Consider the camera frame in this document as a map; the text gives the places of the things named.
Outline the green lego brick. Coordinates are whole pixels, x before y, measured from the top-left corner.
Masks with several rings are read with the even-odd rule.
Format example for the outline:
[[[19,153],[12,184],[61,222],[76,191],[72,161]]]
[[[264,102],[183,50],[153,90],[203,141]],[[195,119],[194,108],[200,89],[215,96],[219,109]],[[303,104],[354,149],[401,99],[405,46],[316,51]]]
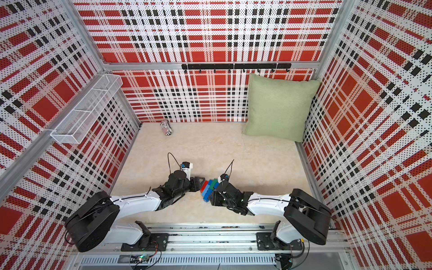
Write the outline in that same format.
[[[219,185],[219,182],[217,179],[212,180],[210,186],[209,186],[209,190],[215,190]]]

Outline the light blue long lego brick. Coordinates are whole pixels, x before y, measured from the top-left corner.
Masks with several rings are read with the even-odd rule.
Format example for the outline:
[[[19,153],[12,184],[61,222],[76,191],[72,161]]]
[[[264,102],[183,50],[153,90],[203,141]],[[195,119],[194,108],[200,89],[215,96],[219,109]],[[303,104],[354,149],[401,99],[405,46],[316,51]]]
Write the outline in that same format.
[[[209,183],[208,183],[206,189],[204,190],[204,192],[201,193],[202,197],[204,197],[204,196],[206,195],[206,193],[208,192],[208,190],[209,190],[209,186],[210,186],[210,184],[211,184],[211,181],[212,181],[212,180],[209,181]]]

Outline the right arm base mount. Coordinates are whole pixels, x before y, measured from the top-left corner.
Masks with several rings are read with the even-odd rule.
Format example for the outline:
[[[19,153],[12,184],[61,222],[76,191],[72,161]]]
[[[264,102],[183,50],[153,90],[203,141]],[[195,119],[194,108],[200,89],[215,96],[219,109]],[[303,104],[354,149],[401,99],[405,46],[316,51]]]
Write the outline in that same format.
[[[270,251],[270,250],[287,250],[287,251],[302,251],[303,244],[301,241],[294,240],[287,244],[272,237],[270,232],[258,232],[255,234],[257,248],[260,251]]]

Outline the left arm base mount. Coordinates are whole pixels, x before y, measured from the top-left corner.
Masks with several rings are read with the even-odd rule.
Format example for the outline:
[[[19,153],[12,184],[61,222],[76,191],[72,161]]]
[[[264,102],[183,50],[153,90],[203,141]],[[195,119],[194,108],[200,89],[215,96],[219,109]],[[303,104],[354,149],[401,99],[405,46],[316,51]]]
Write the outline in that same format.
[[[169,234],[143,235],[134,245],[122,244],[122,252],[166,251]]]

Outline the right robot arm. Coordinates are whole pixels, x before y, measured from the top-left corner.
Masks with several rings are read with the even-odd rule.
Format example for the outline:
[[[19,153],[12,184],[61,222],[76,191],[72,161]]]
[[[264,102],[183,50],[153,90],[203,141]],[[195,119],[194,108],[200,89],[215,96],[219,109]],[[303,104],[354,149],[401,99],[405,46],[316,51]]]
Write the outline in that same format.
[[[271,239],[279,249],[294,240],[306,239],[325,245],[332,220],[331,210],[301,189],[285,195],[241,192],[222,181],[209,195],[212,206],[225,207],[242,216],[270,215],[281,218],[274,225]]]

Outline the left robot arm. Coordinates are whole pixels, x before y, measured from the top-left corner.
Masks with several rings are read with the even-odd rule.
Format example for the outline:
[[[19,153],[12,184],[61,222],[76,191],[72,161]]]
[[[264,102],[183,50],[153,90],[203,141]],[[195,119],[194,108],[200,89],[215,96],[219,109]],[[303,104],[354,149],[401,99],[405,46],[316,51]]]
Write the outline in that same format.
[[[81,253],[107,244],[121,244],[123,251],[149,248],[151,232],[143,222],[121,225],[120,221],[142,212],[161,211],[188,192],[200,191],[205,179],[190,174],[189,168],[174,171],[165,184],[136,195],[94,194],[66,220],[66,242]]]

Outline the red lego brick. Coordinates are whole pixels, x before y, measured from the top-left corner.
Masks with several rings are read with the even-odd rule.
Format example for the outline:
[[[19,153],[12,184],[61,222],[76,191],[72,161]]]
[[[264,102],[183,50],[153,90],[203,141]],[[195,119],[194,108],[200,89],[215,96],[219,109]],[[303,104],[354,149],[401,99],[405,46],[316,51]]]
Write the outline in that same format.
[[[203,185],[202,185],[202,187],[201,187],[201,189],[200,189],[200,192],[201,192],[201,193],[204,192],[204,190],[206,189],[208,183],[209,183],[209,181],[204,181],[204,182],[203,182]]]

